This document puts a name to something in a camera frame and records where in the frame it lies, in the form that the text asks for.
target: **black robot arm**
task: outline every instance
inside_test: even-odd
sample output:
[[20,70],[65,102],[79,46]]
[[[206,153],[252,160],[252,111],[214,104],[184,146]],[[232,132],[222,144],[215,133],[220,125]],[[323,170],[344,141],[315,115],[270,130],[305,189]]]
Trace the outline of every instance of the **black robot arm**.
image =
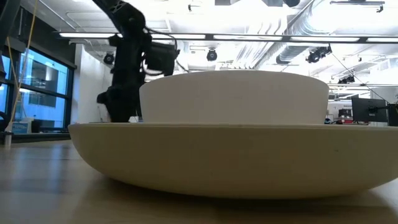
[[97,97],[104,104],[111,122],[125,123],[141,116],[139,88],[145,84],[148,69],[172,75],[178,50],[174,45],[152,43],[150,29],[138,9],[120,0],[93,0],[112,20],[123,37],[114,35],[109,44],[116,47],[112,85]]

